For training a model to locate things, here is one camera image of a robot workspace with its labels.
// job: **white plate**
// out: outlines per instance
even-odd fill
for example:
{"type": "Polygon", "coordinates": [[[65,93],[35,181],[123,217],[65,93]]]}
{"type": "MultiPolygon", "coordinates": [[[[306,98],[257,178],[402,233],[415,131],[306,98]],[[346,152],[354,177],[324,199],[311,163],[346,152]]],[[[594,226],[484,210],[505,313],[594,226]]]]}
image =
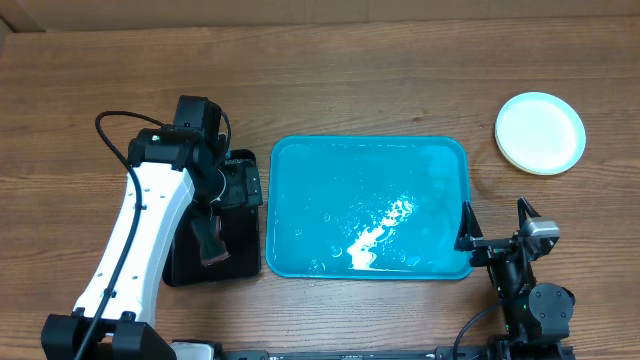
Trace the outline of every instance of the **white plate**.
{"type": "Polygon", "coordinates": [[[555,175],[575,165],[587,136],[580,116],[569,104],[549,94],[530,92],[509,100],[496,120],[496,142],[518,168],[555,175]]]}

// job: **wood grain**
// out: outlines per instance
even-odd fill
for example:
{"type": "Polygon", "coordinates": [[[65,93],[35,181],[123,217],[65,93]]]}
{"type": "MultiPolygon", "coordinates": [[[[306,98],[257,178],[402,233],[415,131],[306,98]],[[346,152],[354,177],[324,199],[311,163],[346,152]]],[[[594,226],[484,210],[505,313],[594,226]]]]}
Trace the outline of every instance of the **wood grain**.
{"type": "MultiPolygon", "coordinates": [[[[640,18],[626,17],[11,36],[0,58],[0,357],[43,358],[46,316],[70,312],[113,227],[125,172],[95,115],[170,121],[178,96],[191,94],[227,110],[234,147],[258,156],[265,199],[271,148],[286,135],[456,138],[486,235],[514,230],[520,195],[559,221],[558,247],[534,269],[575,293],[568,343],[578,356],[635,359],[639,77],[640,18]],[[565,174],[523,173],[496,148],[500,107],[532,90],[584,120],[585,155],[565,174]]],[[[107,123],[120,147],[143,126],[107,123]]],[[[484,271],[460,282],[319,281],[263,264],[255,279],[163,285],[157,329],[227,349],[429,349],[495,300],[484,271]]],[[[501,329],[495,314],[463,342],[501,329]]]]}
{"type": "Polygon", "coordinates": [[[0,10],[2,2],[46,31],[640,14],[637,0],[0,0],[0,10]]]}

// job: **table surface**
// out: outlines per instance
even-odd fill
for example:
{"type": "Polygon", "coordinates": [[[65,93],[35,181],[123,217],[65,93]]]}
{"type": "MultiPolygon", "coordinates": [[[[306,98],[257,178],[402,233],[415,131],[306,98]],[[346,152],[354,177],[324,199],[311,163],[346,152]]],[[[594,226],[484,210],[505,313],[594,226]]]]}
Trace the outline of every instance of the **table surface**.
{"type": "MultiPolygon", "coordinates": [[[[190,94],[228,111],[233,146],[257,154],[265,200],[271,149],[290,134],[457,139],[485,235],[515,230],[521,195],[559,222],[558,246],[533,268],[577,298],[567,343],[582,359],[634,359],[639,76],[640,18],[626,17],[11,35],[0,59],[0,357],[44,357],[47,315],[70,313],[113,228],[125,171],[95,115],[171,121],[190,94]],[[582,116],[587,148],[569,172],[529,175],[500,155],[496,115],[526,91],[582,116]]],[[[107,123],[121,148],[145,125],[107,123]]],[[[494,292],[483,269],[460,282],[330,281],[281,278],[263,261],[254,279],[162,285],[157,330],[227,349],[430,349],[451,344],[494,292]]],[[[463,343],[501,331],[493,314],[463,343]]]]}

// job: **paper plate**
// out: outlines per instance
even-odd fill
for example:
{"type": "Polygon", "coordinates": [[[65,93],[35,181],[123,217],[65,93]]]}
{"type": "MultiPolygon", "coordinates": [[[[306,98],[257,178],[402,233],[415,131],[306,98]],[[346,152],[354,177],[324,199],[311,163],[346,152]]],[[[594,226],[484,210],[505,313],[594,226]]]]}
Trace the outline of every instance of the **paper plate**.
{"type": "Polygon", "coordinates": [[[266,258],[286,277],[456,280],[470,200],[446,137],[292,136],[271,154],[266,258]]]}
{"type": "Polygon", "coordinates": [[[513,165],[537,175],[569,170],[582,157],[586,140],[578,113],[545,93],[512,98],[496,120],[496,142],[502,154],[513,165]]]}

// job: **plastic tray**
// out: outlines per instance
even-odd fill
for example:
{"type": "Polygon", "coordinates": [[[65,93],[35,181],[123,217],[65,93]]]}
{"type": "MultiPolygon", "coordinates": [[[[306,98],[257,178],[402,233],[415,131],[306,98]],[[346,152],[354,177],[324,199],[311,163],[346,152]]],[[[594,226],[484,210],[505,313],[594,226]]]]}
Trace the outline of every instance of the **plastic tray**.
{"type": "Polygon", "coordinates": [[[457,280],[470,200],[447,137],[291,136],[271,154],[267,263],[285,277],[457,280]]]}

